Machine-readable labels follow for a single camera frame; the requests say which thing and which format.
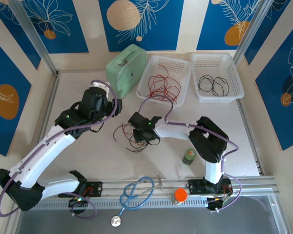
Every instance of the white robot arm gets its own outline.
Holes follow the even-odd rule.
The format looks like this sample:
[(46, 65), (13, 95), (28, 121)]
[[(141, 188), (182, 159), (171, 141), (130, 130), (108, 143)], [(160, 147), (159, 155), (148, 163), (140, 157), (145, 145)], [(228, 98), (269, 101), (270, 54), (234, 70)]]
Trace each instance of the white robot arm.
[[(96, 123), (104, 116), (111, 115), (115, 108), (117, 111), (113, 117), (120, 113), (121, 100), (108, 101), (108, 92), (107, 86), (93, 83), (92, 87), (85, 91), (82, 101), (63, 111), (45, 138), (23, 160), (9, 171), (0, 169), (0, 185), (3, 187), (3, 192), (6, 192), (22, 211), (30, 210), (40, 200), (49, 196), (71, 192), (81, 195), (86, 190), (87, 180), (77, 171), (48, 180), (40, 176), (46, 167), (83, 132), (93, 131), (90, 127), (78, 126)], [(206, 162), (204, 189), (210, 194), (219, 191), (222, 181), (221, 157), (227, 143), (213, 135), (205, 137), (206, 132), (194, 126), (204, 126), (225, 139), (228, 139), (228, 136), (209, 118), (201, 117), (199, 121), (193, 123), (175, 121), (173, 124), (168, 124), (161, 117), (148, 120), (136, 112), (128, 122), (135, 127), (133, 133), (136, 142), (149, 142), (163, 137), (190, 140)]]
[[(143, 117), (138, 112), (128, 121), (135, 129), (133, 136), (136, 142), (149, 142), (155, 139), (171, 137), (182, 140), (190, 140), (205, 160), (204, 188), (208, 193), (219, 193), (222, 188), (221, 160), (227, 148), (228, 136), (209, 118), (201, 117), (197, 122), (165, 121), (161, 117), (153, 117), (151, 120)], [(218, 135), (209, 134), (203, 129)]]
[(85, 191), (87, 180), (77, 171), (48, 180), (40, 176), (82, 133), (97, 132), (86, 125), (97, 123), (104, 116), (114, 117), (120, 113), (122, 101), (108, 101), (108, 92), (106, 85), (92, 83), (84, 92), (82, 101), (63, 111), (44, 139), (24, 159), (9, 171), (0, 169), (0, 185), (22, 211), (30, 210), (40, 200), (49, 196), (71, 192), (81, 195)]

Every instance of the white table surface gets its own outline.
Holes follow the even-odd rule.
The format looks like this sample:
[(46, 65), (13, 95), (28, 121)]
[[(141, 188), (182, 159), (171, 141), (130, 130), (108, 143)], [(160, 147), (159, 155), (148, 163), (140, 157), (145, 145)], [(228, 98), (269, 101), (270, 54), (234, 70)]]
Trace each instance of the white table surface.
[[(53, 102), (48, 128), (54, 124), (60, 113), (82, 99), (83, 93), (94, 79), (106, 80), (104, 70), (72, 72), (60, 74), (59, 86)], [(119, 129), (112, 138), (113, 131), (127, 123), (138, 111), (142, 100), (133, 88), (123, 98), (122, 112), (104, 124), (99, 133), (86, 132), (68, 146), (45, 170), (44, 177), (58, 176), (70, 170), (77, 170), (87, 179), (130, 179), (142, 176), (155, 177), (159, 172), (162, 178), (203, 177), (204, 161), (197, 156), (190, 165), (182, 163), (190, 141), (163, 138), (157, 146), (148, 146), (140, 153), (132, 153), (125, 147), (128, 140)], [(141, 114), (151, 119), (164, 116), (168, 108), (155, 103), (146, 103)], [(258, 169), (251, 151), (248, 137), (235, 101), (229, 104), (201, 104), (195, 94), (191, 78), (184, 104), (174, 109), (169, 120), (199, 120), (207, 116), (214, 121), (239, 147), (240, 150), (227, 157), (224, 171), (232, 176), (258, 176)]]

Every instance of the small green bottle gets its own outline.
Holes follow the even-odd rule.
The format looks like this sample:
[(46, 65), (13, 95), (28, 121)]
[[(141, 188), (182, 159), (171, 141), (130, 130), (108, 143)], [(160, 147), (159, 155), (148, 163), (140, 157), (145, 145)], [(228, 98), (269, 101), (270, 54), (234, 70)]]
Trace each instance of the small green bottle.
[(187, 149), (187, 151), (185, 152), (184, 158), (182, 159), (182, 162), (186, 165), (191, 165), (195, 157), (196, 157), (196, 150)]

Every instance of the beige circle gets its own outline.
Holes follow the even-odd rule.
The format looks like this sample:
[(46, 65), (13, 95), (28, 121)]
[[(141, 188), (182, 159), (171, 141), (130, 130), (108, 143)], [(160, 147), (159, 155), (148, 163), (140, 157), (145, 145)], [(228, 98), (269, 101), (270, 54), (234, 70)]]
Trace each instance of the beige circle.
[(0, 2), (3, 3), (3, 4), (5, 4), (5, 5), (8, 5), (9, 4), (8, 1), (9, 0), (0, 0)]
[(136, 41), (142, 41), (142, 37), (141, 36), (137, 36), (136, 37)]
[(138, 8), (128, 0), (117, 0), (106, 13), (109, 24), (118, 31), (133, 29), (140, 22)]
[(211, 3), (213, 4), (219, 4), (220, 2), (222, 2), (222, 0), (211, 0)]

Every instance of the white plastic basket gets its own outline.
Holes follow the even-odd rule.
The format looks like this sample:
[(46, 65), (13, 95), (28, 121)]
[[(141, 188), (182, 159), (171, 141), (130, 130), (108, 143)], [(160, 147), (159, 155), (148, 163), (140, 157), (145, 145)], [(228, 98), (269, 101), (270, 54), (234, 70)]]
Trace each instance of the white plastic basket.
[[(169, 77), (175, 79), (180, 83), (181, 89), (176, 99), (177, 104), (174, 103), (174, 107), (181, 106), (185, 101), (191, 76), (191, 64), (189, 61), (185, 61), (183, 59), (165, 56), (151, 56), (151, 58), (147, 62), (145, 71), (142, 74), (136, 94), (139, 98), (146, 99), (149, 95), (148, 82), (150, 77), (156, 76), (158, 74), (162, 76), (167, 75), (166, 69), (161, 65), (167, 68)], [(168, 86), (171, 86), (175, 85), (175, 82), (173, 80), (167, 79), (167, 84)], [(159, 88), (161, 85), (162, 84), (160, 83), (155, 84), (155, 89)], [(178, 92), (177, 88), (175, 87), (170, 88), (169, 91), (173, 94), (176, 94)], [(169, 101), (160, 101), (152, 98), (150, 99), (150, 101), (170, 106)]]
[[(229, 103), (244, 96), (242, 83), (231, 55), (226, 53), (195, 53), (191, 55), (191, 66), (195, 91), (201, 103)], [(213, 79), (216, 77), (224, 78), (228, 86), (225, 85), (222, 88), (215, 85), (215, 91), (219, 96), (215, 96), (213, 91), (205, 92), (203, 90), (209, 90), (211, 83), (201, 80), (201, 89), (198, 87), (200, 78), (205, 75), (209, 75)]]

